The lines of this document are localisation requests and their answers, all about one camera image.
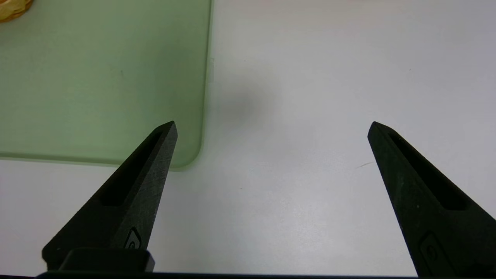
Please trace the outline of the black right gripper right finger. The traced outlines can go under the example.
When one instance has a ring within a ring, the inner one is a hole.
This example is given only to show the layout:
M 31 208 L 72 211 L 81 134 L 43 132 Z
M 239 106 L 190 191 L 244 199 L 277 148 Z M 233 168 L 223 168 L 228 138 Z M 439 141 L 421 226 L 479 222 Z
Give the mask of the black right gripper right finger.
M 495 219 L 392 128 L 367 139 L 417 276 L 494 278 Z

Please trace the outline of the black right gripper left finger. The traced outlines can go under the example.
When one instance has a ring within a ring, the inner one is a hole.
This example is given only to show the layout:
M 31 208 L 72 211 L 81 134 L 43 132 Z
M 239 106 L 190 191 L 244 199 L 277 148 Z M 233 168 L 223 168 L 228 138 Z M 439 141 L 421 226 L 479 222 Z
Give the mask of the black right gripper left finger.
M 145 138 L 42 249 L 48 271 L 152 272 L 147 247 L 177 136 L 170 121 Z

